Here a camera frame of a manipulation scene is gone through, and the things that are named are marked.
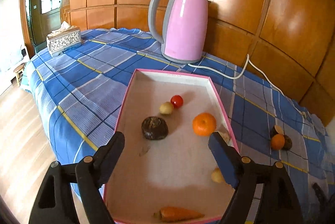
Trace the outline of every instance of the orange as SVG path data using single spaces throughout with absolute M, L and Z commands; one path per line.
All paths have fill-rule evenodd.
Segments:
M 285 145 L 285 137 L 281 134 L 276 134 L 271 138 L 271 148 L 274 150 L 281 150 Z
M 200 136 L 209 136 L 216 129 L 216 120 L 210 113 L 200 113 L 193 119 L 193 131 Z

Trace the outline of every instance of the pink electric kettle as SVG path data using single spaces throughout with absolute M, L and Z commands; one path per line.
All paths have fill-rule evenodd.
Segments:
M 207 0 L 169 0 L 163 22 L 163 37 L 155 28 L 159 2 L 150 1 L 148 24 L 152 36 L 162 44 L 163 56 L 182 64 L 199 61 L 207 30 Z

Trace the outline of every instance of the white cardboard tray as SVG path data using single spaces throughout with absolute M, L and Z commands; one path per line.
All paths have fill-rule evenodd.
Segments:
M 170 116 L 160 115 L 160 105 L 173 95 L 181 95 L 184 105 Z M 184 223 L 205 223 L 222 217 L 234 189 L 211 180 L 217 164 L 208 148 L 208 137 L 197 136 L 192 129 L 194 117 L 202 112 L 216 118 L 217 130 L 229 132 L 230 145 L 238 151 L 227 114 L 209 77 L 135 70 L 116 126 L 116 131 L 125 135 L 125 148 L 104 193 L 116 222 L 159 223 L 152 215 L 164 206 L 205 214 L 204 218 Z M 142 136 L 141 124 L 148 116 L 165 119 L 169 128 L 165 139 L 150 141 Z

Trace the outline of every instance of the cherry tomato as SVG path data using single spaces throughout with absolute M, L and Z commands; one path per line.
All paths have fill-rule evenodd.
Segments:
M 170 102 L 173 104 L 175 108 L 179 108 L 184 104 L 184 100 L 179 95 L 172 96 Z

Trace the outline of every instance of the small potato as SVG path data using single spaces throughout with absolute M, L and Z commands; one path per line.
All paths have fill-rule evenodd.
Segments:
M 221 135 L 222 139 L 226 142 L 226 144 L 229 144 L 230 135 L 228 131 L 218 131 L 218 133 Z
M 165 102 L 162 105 L 160 105 L 160 113 L 167 115 L 171 114 L 173 111 L 173 104 L 171 102 Z
M 222 183 L 225 182 L 224 177 L 221 174 L 220 169 L 217 167 L 214 169 L 214 171 L 211 174 L 212 181 L 216 183 Z

